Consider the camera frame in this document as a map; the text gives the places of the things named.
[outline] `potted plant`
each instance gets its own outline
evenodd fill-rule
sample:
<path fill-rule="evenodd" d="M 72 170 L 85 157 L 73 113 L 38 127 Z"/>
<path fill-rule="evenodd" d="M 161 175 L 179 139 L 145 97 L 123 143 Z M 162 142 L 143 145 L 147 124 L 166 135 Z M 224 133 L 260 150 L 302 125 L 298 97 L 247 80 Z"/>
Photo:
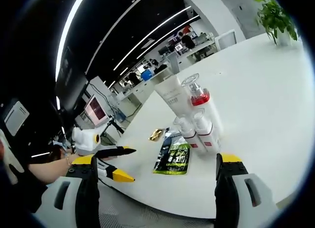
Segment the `potted plant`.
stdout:
<path fill-rule="evenodd" d="M 254 0 L 262 2 L 262 9 L 258 9 L 256 19 L 265 28 L 269 37 L 276 45 L 288 46 L 291 38 L 297 40 L 293 21 L 286 11 L 275 0 Z"/>

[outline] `bracelet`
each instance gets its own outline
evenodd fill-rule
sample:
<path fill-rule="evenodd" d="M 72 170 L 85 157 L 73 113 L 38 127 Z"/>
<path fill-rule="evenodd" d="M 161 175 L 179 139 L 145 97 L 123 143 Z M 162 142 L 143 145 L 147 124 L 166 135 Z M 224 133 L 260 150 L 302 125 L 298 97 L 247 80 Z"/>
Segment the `bracelet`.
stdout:
<path fill-rule="evenodd" d="M 67 156 L 65 159 L 67 160 L 68 165 L 71 165 L 70 160 L 69 160 L 70 156 Z"/>

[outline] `blue container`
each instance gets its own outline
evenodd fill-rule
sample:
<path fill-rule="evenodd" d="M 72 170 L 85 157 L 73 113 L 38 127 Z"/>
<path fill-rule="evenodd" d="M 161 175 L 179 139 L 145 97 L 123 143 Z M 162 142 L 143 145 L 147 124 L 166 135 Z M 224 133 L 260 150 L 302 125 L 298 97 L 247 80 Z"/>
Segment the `blue container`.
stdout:
<path fill-rule="evenodd" d="M 143 78 L 144 81 L 149 80 L 152 77 L 152 73 L 149 69 L 146 69 L 144 72 L 141 74 L 141 78 Z"/>

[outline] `green leaves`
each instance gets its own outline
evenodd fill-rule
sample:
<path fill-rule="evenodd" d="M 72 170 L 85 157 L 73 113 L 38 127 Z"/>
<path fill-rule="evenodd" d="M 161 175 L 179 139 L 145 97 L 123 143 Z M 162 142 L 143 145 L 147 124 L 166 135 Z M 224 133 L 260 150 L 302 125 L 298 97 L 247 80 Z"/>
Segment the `green leaves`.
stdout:
<path fill-rule="evenodd" d="M 266 0 L 254 0 L 256 2 L 266 2 Z"/>
<path fill-rule="evenodd" d="M 254 1 L 262 2 L 262 9 L 258 9 L 256 22 L 265 28 L 266 33 L 269 37 L 272 37 L 275 44 L 277 44 L 276 38 L 278 38 L 277 29 L 282 33 L 287 30 L 291 38 L 297 40 L 291 18 L 276 0 L 268 0 L 268 2 L 266 0 Z"/>

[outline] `white flower pot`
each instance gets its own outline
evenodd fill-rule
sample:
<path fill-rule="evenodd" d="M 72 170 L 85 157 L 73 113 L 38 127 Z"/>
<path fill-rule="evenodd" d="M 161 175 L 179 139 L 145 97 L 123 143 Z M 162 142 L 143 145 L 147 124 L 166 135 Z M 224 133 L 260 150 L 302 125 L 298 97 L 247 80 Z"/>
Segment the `white flower pot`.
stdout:
<path fill-rule="evenodd" d="M 291 45 L 291 37 L 287 30 L 285 30 L 283 33 L 277 29 L 278 38 L 276 39 L 276 42 L 279 46 L 290 46 Z"/>

